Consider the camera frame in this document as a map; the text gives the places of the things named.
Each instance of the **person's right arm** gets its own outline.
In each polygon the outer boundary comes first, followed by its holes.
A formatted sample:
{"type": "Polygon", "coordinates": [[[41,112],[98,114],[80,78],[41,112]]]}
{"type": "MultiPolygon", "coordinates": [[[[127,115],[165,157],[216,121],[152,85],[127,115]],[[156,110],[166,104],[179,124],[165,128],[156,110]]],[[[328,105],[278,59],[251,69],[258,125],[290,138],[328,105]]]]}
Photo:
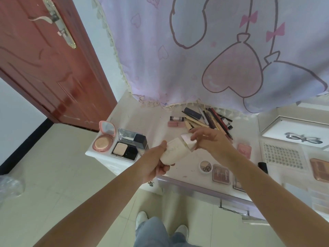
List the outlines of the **person's right arm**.
{"type": "Polygon", "coordinates": [[[194,128],[191,140],[229,168],[287,247],[328,246],[329,223],[241,155],[218,130],[194,128]]]}

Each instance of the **hand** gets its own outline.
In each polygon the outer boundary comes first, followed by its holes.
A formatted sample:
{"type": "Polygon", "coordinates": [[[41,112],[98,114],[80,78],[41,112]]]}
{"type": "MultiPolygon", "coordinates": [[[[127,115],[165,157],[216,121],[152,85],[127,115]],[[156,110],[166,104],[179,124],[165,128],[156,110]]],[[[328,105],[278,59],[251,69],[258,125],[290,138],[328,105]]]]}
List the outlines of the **hand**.
{"type": "Polygon", "coordinates": [[[197,140],[197,148],[207,150],[221,165],[228,167],[231,156],[238,153],[220,130],[196,127],[190,130],[191,140],[197,140]]]}
{"type": "Polygon", "coordinates": [[[167,141],[164,140],[160,145],[147,150],[135,163],[138,166],[138,171],[141,172],[143,183],[147,183],[154,179],[155,176],[164,175],[169,171],[170,166],[165,166],[160,161],[160,157],[166,149],[167,141]]]}

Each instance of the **white shoe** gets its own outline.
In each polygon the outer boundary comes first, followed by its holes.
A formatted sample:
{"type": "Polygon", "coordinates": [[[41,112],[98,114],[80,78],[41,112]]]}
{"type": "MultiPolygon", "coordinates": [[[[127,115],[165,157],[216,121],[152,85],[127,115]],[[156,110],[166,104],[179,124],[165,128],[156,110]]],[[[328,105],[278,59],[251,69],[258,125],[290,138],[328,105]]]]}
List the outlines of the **white shoe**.
{"type": "Polygon", "coordinates": [[[146,212],[144,211],[139,212],[136,217],[136,229],[142,222],[145,222],[146,220],[148,220],[146,212]]]}
{"type": "Polygon", "coordinates": [[[184,235],[186,241],[188,240],[188,228],[186,225],[180,225],[175,232],[180,232],[184,235]]]}

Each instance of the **blue jeans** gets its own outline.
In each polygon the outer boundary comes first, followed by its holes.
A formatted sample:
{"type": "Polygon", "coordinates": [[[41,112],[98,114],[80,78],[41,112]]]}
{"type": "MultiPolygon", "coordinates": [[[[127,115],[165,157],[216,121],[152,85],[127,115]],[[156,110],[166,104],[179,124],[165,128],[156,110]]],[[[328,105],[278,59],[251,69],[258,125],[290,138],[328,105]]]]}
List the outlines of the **blue jeans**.
{"type": "Polygon", "coordinates": [[[191,247],[186,242],[184,235],[180,232],[168,236],[167,230],[161,219],[152,217],[142,222],[136,230],[136,240],[134,247],[191,247]]]}

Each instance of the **floor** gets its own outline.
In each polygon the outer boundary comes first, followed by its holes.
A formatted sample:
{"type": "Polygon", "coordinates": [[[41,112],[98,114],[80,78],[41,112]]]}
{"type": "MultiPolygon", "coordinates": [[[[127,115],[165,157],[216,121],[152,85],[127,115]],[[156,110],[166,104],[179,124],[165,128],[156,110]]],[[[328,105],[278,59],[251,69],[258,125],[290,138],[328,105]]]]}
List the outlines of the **floor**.
{"type": "MultiPolygon", "coordinates": [[[[11,171],[25,192],[0,207],[1,246],[33,246],[49,229],[115,176],[84,154],[96,133],[53,125],[11,171]]],[[[98,246],[133,246],[140,210],[162,218],[173,233],[188,225],[189,242],[200,246],[284,246],[269,226],[243,224],[241,216],[174,193],[138,190],[98,246]]]]}

